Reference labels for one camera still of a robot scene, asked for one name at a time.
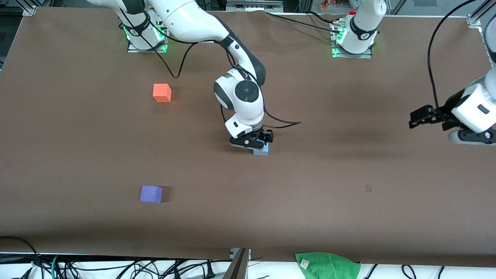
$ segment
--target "orange cube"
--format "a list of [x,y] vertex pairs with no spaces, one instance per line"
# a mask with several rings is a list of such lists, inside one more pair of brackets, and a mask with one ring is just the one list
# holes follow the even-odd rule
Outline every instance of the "orange cube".
[[170,102],[171,101],[172,90],[167,83],[156,83],[153,85],[153,98],[155,101]]

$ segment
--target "gray floor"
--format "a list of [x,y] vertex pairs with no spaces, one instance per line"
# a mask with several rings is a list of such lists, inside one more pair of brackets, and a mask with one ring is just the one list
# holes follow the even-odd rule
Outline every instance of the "gray floor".
[[[399,15],[445,15],[450,10],[452,10],[457,5],[463,3],[465,0],[407,0],[403,5],[403,8],[399,11]],[[321,0],[314,0],[314,5],[312,9],[314,11],[320,12],[318,8]],[[454,15],[467,15],[473,12],[480,4],[482,0],[471,3]],[[212,4],[216,6],[216,1],[213,0]],[[9,5],[16,5],[15,1],[10,0]],[[67,6],[67,7],[97,7],[106,8],[92,5],[84,0],[55,0],[53,6]],[[329,13],[336,13],[338,10],[329,8]],[[496,8],[493,8],[486,16],[481,19],[482,27],[484,28],[487,22],[496,13]],[[8,50],[12,44],[15,33],[19,27],[21,21],[20,15],[0,15],[0,61],[5,61]]]

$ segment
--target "white robot link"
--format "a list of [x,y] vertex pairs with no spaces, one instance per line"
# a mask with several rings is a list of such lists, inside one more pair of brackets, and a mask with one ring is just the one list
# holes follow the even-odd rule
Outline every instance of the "white robot link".
[[[496,15],[484,32],[489,56],[496,63]],[[496,145],[496,69],[470,83],[466,88],[448,98],[446,103],[434,108],[426,105],[410,114],[410,128],[422,124],[442,123],[443,131],[459,127],[448,138],[452,143]]]
[[260,87],[265,83],[265,67],[221,19],[206,13],[194,0],[87,1],[112,8],[123,23],[129,40],[139,49],[152,49],[159,44],[157,24],[163,24],[183,42],[221,45],[238,61],[214,83],[219,103],[235,112],[225,123],[232,136],[229,142],[233,146],[256,150],[262,150],[267,142],[272,142],[272,130],[264,131],[262,127],[264,105]]
[[362,0],[356,14],[340,19],[346,23],[346,30],[336,43],[349,53],[364,53],[373,44],[386,10],[384,0]]

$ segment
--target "white floor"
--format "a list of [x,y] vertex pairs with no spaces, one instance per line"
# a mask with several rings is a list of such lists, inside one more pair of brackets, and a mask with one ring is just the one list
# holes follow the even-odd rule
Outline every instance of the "white floor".
[[[188,261],[181,266],[190,264],[203,263],[204,261]],[[75,266],[83,269],[101,269],[109,267],[119,267],[129,265],[132,262],[84,262],[77,263]],[[165,271],[174,261],[159,261],[156,262],[160,272]],[[229,263],[213,263],[212,269],[217,278],[221,278],[227,270]],[[305,279],[296,262],[250,262],[248,268],[248,279],[259,279],[264,276],[269,276],[268,279]],[[21,277],[26,270],[31,267],[30,264],[8,264],[0,265],[0,279],[13,279]],[[363,264],[358,279],[363,279],[367,276],[372,265]],[[436,266],[412,266],[418,279],[437,279],[437,273],[440,267]],[[79,271],[82,279],[113,279],[119,275],[123,268],[106,270],[106,271]],[[123,279],[131,277],[133,268],[129,269]],[[182,279],[200,279],[203,271],[201,267],[195,268],[181,276]],[[157,275],[149,275],[140,273],[136,279],[155,279]],[[29,276],[29,279],[41,278],[39,268],[34,268]],[[45,278],[51,278],[48,272],[45,272]],[[400,265],[378,265],[373,272],[371,279],[406,279],[401,271]],[[495,279],[496,268],[467,268],[467,267],[446,267],[442,272],[441,279]]]

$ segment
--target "robotic arm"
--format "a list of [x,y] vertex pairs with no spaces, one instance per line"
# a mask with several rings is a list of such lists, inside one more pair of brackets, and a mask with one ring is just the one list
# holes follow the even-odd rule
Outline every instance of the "robotic arm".
[[112,8],[123,22],[128,35],[135,37],[130,39],[133,44],[134,40],[145,44],[144,39],[154,43],[156,41],[154,27],[149,24],[151,14],[154,13],[145,11],[146,7],[151,6],[178,40],[221,45],[238,60],[237,65],[214,83],[214,93],[219,103],[235,112],[225,123],[232,136],[231,145],[262,150],[267,142],[272,142],[272,131],[262,128],[264,105],[260,87],[265,83],[265,68],[221,19],[206,13],[194,0],[88,1]]
[[[496,15],[490,20],[484,40],[493,63],[496,63]],[[448,98],[445,105],[436,109],[426,105],[410,114],[410,128],[422,124],[442,123],[443,131],[452,131],[452,143],[496,145],[496,69]]]

